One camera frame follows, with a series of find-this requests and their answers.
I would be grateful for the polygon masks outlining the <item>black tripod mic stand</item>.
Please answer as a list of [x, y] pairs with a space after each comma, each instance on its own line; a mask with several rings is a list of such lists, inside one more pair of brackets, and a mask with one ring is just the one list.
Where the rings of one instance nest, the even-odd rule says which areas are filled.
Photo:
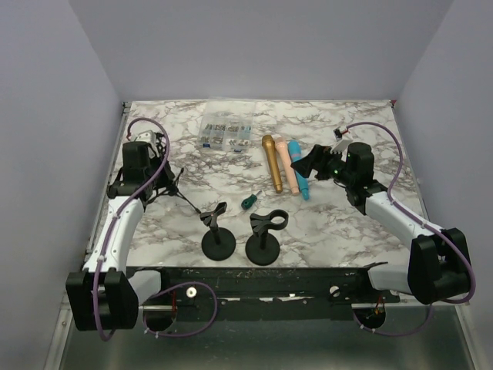
[[[153, 166], [153, 169], [155, 168], [156, 170], [161, 164], [162, 159], [164, 159], [164, 154], [165, 154], [165, 149], [166, 149], [166, 144], [162, 144], [161, 142], [156, 144], [156, 150], [157, 153], [159, 153], [159, 159], [157, 157], [154, 157], [151, 159], [151, 164]], [[176, 176], [174, 172], [171, 169], [171, 166], [169, 165], [168, 162], [165, 163], [165, 166], [163, 169], [159, 172], [159, 175], [155, 179], [155, 183], [153, 185], [153, 192], [155, 192], [155, 195], [152, 195], [148, 200], [147, 204], [153, 203], [155, 200], [157, 200], [161, 196], [170, 196], [170, 197], [178, 197], [182, 200], [185, 200], [197, 214], [200, 214], [201, 211], [199, 208], [195, 207], [191, 201], [189, 201], [179, 190], [178, 185], [179, 185], [179, 179], [180, 176], [182, 175], [184, 171], [184, 168], [181, 168], [179, 174]]]

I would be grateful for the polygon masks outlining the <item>pink microphone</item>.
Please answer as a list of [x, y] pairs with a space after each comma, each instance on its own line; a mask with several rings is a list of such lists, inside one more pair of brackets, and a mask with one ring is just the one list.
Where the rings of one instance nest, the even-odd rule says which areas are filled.
[[283, 164], [284, 172], [286, 174], [287, 182], [290, 191], [293, 195], [298, 195], [300, 193], [297, 178], [293, 168], [291, 167], [291, 158], [287, 147], [287, 142], [282, 137], [277, 137], [275, 140], [275, 148]]

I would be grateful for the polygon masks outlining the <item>black round-base mic stand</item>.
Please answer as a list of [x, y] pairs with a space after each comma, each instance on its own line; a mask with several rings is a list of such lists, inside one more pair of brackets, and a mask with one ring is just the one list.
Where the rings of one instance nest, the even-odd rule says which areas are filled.
[[251, 214], [250, 226], [253, 234], [246, 242], [246, 255], [258, 266], [268, 266], [280, 255], [280, 243], [271, 230], [283, 230], [289, 220], [285, 210], [277, 209], [267, 215]]

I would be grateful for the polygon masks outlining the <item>gold microphone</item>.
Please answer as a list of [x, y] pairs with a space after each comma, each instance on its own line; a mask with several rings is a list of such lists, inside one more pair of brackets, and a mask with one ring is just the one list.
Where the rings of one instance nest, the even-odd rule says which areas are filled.
[[270, 175], [271, 175], [271, 180], [273, 182], [273, 187], [277, 193], [281, 193], [283, 191], [283, 183], [277, 163], [277, 152], [275, 148], [275, 142], [271, 135], [263, 136], [262, 147], [267, 156], [267, 163], [270, 169]]

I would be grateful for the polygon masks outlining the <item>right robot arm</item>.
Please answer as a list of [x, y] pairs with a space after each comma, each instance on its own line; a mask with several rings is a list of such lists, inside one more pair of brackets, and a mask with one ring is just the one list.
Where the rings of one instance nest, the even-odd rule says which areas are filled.
[[374, 154], [369, 145], [352, 143], [346, 156], [329, 146], [316, 145], [291, 166], [302, 177], [313, 173], [317, 180], [340, 183], [353, 207], [383, 225], [408, 247], [407, 265], [372, 264], [367, 276], [355, 281], [354, 292], [360, 300], [373, 301], [382, 291], [389, 290], [431, 304], [470, 292], [468, 249], [463, 233], [456, 228], [446, 230], [432, 225], [391, 200], [386, 186], [374, 179]]

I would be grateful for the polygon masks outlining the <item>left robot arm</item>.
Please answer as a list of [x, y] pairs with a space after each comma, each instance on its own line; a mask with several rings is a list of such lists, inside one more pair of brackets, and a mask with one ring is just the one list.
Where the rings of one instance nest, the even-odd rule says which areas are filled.
[[173, 182], [163, 146], [141, 134], [122, 146], [122, 167], [109, 186], [109, 208], [102, 233], [80, 272], [67, 277], [65, 288], [75, 326], [80, 331], [115, 331], [136, 324], [139, 306], [148, 299], [163, 304], [170, 285], [157, 271], [127, 277], [130, 244], [150, 197]]

